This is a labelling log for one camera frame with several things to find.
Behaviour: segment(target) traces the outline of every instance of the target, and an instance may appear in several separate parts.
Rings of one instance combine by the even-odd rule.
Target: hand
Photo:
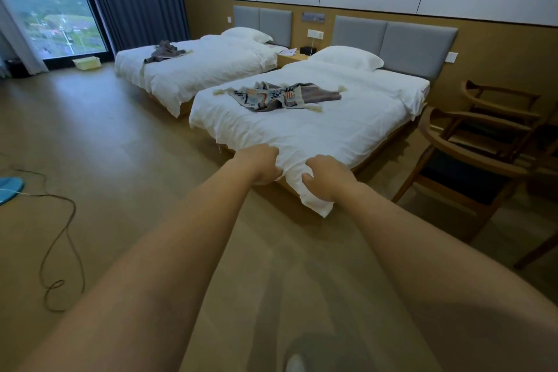
[[[303,173],[303,183],[317,198],[326,202],[337,202],[343,191],[357,179],[344,164],[333,156],[319,154],[306,161],[314,176]]]
[[[279,149],[269,144],[257,144],[238,150],[234,162],[246,167],[256,185],[269,184],[283,175],[283,170],[275,166]]]

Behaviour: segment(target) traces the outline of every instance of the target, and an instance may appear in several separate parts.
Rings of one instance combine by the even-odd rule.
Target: laminate floor
[[[414,131],[391,143],[360,176],[391,197],[426,141]],[[188,190],[230,154],[191,130],[111,64],[0,80],[0,175],[10,164],[48,176],[51,192],[76,201],[71,227],[87,288]],[[40,177],[21,174],[25,191]],[[400,205],[459,235],[467,212],[419,188]],[[0,206],[0,364],[13,369],[60,319],[42,306],[42,256],[70,213],[59,200],[18,196]],[[473,246],[511,265],[552,234],[556,202],[524,188],[494,215]],[[523,276],[555,302],[558,253]],[[67,241],[45,265],[55,307],[79,297]],[[421,334],[352,221],[335,208],[321,219],[278,185],[250,192],[207,292],[182,370],[281,370],[303,353],[317,371],[438,370]]]

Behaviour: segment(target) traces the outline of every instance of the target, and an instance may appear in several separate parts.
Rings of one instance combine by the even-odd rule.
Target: single bed
[[[274,45],[229,35],[206,35],[174,44],[190,54],[144,64],[153,46],[119,51],[115,72],[143,88],[178,117],[189,112],[192,98],[207,87],[250,77],[277,67],[277,53],[291,42],[292,12],[234,6],[235,27],[247,27],[273,37]]]
[[[206,129],[231,150],[268,143],[279,148],[277,165],[285,183],[302,203],[322,216],[332,203],[317,199],[301,181],[306,159],[331,155],[360,168],[406,123],[420,114],[430,88],[455,39],[457,29],[337,16],[332,44],[378,54],[384,68],[373,72],[305,60],[278,71],[241,79],[199,92],[190,114],[193,128]],[[322,112],[279,109],[252,112],[217,88],[313,82],[325,90],[344,86],[339,101],[322,103]]]

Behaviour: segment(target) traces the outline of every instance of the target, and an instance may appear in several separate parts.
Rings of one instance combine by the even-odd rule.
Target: large window
[[[49,68],[95,54],[108,60],[104,32],[93,0],[8,0],[32,43]]]

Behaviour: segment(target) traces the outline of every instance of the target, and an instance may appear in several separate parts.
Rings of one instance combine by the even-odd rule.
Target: landscape outside window
[[[106,51],[87,0],[8,0],[43,59]]]

